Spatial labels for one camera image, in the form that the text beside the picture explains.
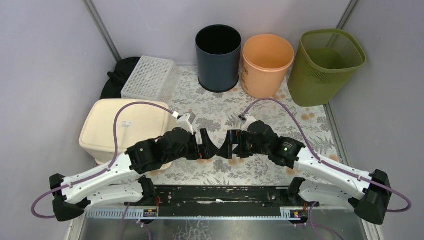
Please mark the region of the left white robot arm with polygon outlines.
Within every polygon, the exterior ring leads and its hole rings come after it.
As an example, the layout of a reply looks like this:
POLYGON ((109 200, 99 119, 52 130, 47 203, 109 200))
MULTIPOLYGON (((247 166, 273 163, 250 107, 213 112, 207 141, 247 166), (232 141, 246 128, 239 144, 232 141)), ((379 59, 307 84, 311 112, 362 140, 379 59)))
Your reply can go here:
POLYGON ((146 173, 159 170, 178 159, 208 160, 219 151, 207 130, 195 133, 176 127, 163 136, 140 141, 120 154, 112 166, 97 166, 89 171, 65 177, 59 173, 49 178, 54 199, 54 218, 73 220, 95 206, 136 203, 156 206, 158 195, 146 173))

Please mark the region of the white slotted basket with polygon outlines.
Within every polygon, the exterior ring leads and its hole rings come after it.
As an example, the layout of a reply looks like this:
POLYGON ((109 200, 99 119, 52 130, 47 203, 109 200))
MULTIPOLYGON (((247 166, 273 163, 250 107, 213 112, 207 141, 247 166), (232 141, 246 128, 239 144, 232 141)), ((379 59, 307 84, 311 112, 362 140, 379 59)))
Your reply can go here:
POLYGON ((168 104, 182 76, 173 60, 143 55, 122 88, 123 99, 168 104))

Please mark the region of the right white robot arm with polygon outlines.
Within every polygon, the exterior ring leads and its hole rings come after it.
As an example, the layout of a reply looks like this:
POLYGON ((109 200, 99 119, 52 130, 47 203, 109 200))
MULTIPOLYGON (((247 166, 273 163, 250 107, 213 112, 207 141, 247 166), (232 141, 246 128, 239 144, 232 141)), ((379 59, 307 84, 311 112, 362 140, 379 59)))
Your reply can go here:
POLYGON ((304 201, 333 204, 353 211, 361 219, 382 225, 392 193, 388 174, 376 169, 368 171, 350 168, 339 162, 314 156, 304 143, 278 136, 262 121, 251 123, 245 130, 228 130, 217 156, 231 159, 265 155, 277 166, 310 173, 329 184, 295 179, 287 191, 287 201, 299 206, 304 201))

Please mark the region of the cream perforated large basket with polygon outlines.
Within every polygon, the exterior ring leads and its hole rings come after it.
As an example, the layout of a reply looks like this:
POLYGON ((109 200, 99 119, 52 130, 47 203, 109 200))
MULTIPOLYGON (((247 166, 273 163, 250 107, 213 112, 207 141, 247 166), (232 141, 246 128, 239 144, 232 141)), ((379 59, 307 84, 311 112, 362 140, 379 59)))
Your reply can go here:
POLYGON ((172 112, 147 104, 127 107, 119 114, 114 126, 118 111, 135 102, 135 99, 101 99, 93 105, 82 128, 79 145, 97 164, 107 164, 113 159, 114 129, 117 133, 118 153, 121 154, 140 141, 162 136, 177 127, 172 112))

